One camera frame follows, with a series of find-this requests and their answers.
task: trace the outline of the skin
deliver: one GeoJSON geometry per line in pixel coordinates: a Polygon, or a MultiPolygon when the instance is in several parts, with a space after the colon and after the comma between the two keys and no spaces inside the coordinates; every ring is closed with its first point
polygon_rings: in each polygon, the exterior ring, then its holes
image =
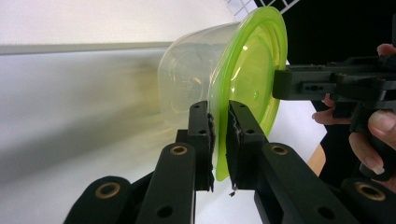
{"type": "MultiPolygon", "coordinates": [[[[378,46],[377,51],[378,55],[384,56],[396,54],[396,48],[389,44],[378,46]]],[[[350,124],[350,119],[334,119],[332,117],[334,102],[329,99],[329,95],[326,95],[323,102],[330,109],[315,113],[312,115],[312,119],[325,125],[350,124]]],[[[396,149],[396,114],[389,111],[377,111],[369,118],[368,128],[375,137],[396,149]]],[[[383,173],[384,163],[364,133],[352,133],[349,136],[349,143],[355,155],[364,165],[377,174],[383,173]]],[[[396,175],[389,181],[378,181],[378,183],[396,193],[396,175]]]]}

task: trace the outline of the lime green plastic lid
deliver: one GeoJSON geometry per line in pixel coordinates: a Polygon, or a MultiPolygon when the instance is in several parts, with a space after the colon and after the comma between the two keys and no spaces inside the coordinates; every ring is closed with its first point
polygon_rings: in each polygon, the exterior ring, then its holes
{"type": "Polygon", "coordinates": [[[248,14],[235,30],[215,70],[210,88],[210,112],[215,117],[218,162],[216,179],[229,176],[226,133],[229,100],[249,107],[266,135],[276,118],[279,101],[272,97],[276,69],[284,69],[286,27],[274,7],[248,14]]]}

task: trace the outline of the fingernail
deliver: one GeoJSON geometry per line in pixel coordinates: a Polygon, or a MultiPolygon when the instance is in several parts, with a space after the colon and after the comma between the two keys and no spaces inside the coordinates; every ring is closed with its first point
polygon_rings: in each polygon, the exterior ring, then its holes
{"type": "Polygon", "coordinates": [[[369,122],[374,128],[387,133],[395,127],[396,120],[386,111],[378,110],[369,118],[369,122]]]}
{"type": "Polygon", "coordinates": [[[379,166],[378,163],[373,158],[366,157],[364,160],[366,161],[368,168],[374,171],[376,175],[384,174],[385,172],[384,167],[379,166]]]}

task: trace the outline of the transparent plastic container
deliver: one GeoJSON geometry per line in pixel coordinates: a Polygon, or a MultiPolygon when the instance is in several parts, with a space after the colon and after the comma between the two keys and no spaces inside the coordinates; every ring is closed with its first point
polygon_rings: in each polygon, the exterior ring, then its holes
{"type": "Polygon", "coordinates": [[[217,180],[229,175],[229,100],[247,105],[268,135],[279,104],[272,97],[274,73],[285,68],[286,55],[286,28],[274,7],[260,7],[240,23],[185,35],[163,55],[158,70],[163,118],[175,129],[186,129],[190,106],[209,102],[217,136],[217,180]]]}

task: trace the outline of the white surface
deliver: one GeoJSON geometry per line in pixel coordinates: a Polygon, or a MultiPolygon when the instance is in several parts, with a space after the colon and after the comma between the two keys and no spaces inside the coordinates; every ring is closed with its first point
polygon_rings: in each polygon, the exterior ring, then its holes
{"type": "MultiPolygon", "coordinates": [[[[0,223],[61,223],[92,181],[134,182],[155,168],[176,136],[160,113],[163,53],[0,56],[0,223]]],[[[309,105],[282,103],[270,140],[309,142],[295,147],[306,158],[324,133],[311,113],[309,105]]],[[[199,192],[196,223],[261,223],[253,192],[231,192],[228,179],[213,194],[199,192]]]]}
{"type": "Polygon", "coordinates": [[[224,0],[0,1],[0,53],[70,51],[87,45],[100,49],[104,44],[168,46],[182,35],[231,21],[224,0]]]}

